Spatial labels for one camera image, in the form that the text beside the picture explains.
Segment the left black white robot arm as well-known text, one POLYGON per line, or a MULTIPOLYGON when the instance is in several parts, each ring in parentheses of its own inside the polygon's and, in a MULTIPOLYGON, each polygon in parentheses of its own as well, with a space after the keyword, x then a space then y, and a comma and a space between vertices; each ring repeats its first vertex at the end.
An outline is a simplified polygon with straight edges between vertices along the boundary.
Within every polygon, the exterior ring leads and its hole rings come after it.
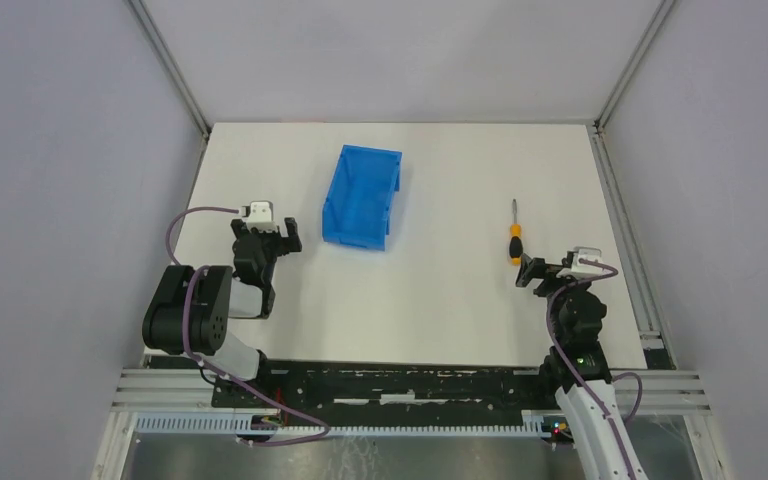
POLYGON ((230 332, 232 319, 267 319, 275 301, 273 276, 280 257, 299 253, 293 217, 284 229, 247 218, 231 222, 233 264, 166 268, 142 323, 149 349, 182 355, 221 376, 258 376, 265 355, 230 332))

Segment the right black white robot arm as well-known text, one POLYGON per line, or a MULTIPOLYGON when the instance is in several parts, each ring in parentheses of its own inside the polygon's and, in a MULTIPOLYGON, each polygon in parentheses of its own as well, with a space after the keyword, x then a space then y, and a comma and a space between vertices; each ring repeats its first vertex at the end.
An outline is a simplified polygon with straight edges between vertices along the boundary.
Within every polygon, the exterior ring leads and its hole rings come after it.
POLYGON ((547 300, 545 323, 552 346, 539 379, 566 422, 553 435, 569 440, 587 479, 645 479, 647 474, 627 431, 642 401, 636 373, 611 373, 599 341, 607 305, 590 287, 618 275, 601 251, 576 247, 558 264, 520 256, 515 284, 547 300))

